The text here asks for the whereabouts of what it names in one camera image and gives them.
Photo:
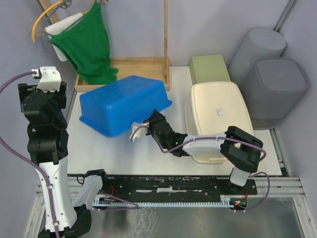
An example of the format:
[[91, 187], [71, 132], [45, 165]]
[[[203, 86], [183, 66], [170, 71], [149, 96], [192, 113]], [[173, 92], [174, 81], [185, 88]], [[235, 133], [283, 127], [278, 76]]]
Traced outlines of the blue plastic tub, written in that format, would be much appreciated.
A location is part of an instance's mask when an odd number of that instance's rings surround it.
[[82, 94], [79, 120], [106, 137], [117, 137], [171, 105], [162, 81], [132, 75]]

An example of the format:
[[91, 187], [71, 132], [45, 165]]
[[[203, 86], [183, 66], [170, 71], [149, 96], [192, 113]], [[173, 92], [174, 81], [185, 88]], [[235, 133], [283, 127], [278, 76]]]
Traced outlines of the cream plastic basket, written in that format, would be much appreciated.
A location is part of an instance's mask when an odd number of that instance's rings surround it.
[[186, 131], [189, 135], [213, 135], [236, 126], [253, 135], [245, 101], [233, 82], [207, 82], [192, 86], [185, 104]]

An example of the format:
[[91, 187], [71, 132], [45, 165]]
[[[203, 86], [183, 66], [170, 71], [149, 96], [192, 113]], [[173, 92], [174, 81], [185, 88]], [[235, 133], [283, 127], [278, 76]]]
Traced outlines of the pale green plastic tray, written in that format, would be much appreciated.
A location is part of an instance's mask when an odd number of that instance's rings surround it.
[[230, 77], [222, 55], [192, 56], [189, 62], [192, 84], [225, 81]]

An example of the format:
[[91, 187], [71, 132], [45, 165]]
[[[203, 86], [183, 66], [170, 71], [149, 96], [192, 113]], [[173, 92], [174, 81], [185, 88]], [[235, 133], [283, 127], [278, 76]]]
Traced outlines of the grey slotted laundry basket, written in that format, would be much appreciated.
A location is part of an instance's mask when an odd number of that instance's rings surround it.
[[299, 64], [290, 58], [258, 60], [240, 86], [253, 129], [279, 125], [309, 88]]

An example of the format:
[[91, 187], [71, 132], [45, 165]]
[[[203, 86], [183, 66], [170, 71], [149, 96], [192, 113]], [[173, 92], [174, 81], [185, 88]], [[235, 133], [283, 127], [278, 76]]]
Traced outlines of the grey round plastic bin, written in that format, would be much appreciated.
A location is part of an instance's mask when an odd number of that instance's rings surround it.
[[265, 27], [253, 28], [239, 46], [228, 72], [232, 78], [244, 77], [257, 60], [278, 57], [286, 46], [287, 42], [280, 33]]

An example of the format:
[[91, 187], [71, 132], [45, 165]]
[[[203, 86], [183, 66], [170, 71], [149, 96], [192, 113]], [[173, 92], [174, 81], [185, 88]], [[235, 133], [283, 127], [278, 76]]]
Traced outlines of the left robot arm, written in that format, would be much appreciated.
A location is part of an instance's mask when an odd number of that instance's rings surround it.
[[27, 150], [43, 188], [46, 206], [45, 228], [40, 238], [78, 238], [89, 232], [91, 209], [98, 193], [109, 189], [103, 169], [90, 170], [75, 199], [71, 199], [68, 182], [68, 133], [62, 113], [66, 107], [66, 83], [53, 92], [37, 89], [35, 85], [19, 84], [21, 111], [28, 120]]

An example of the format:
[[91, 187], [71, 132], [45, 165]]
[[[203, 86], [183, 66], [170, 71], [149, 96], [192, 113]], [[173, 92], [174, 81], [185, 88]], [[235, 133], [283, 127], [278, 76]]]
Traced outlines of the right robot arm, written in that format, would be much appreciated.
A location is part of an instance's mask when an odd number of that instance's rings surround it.
[[145, 122], [146, 135], [152, 136], [163, 153], [176, 157], [214, 153], [226, 158], [233, 165], [227, 188], [234, 194], [245, 189], [248, 178], [258, 171], [259, 163], [266, 157], [263, 142], [236, 126], [214, 135], [181, 134], [157, 110]]

